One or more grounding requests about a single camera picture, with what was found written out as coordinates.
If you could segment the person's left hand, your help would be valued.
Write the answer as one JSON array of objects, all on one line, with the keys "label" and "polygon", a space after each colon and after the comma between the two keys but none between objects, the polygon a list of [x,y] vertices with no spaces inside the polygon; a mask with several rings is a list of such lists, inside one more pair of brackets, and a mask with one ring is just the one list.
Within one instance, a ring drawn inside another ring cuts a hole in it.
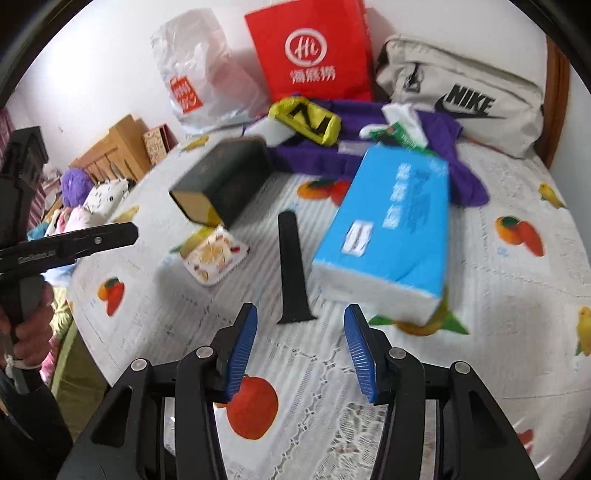
[{"label": "person's left hand", "polygon": [[53,300],[53,288],[45,282],[39,306],[16,327],[18,341],[14,345],[14,355],[26,366],[41,364],[50,351],[50,339],[53,335],[50,325],[54,315]]}]

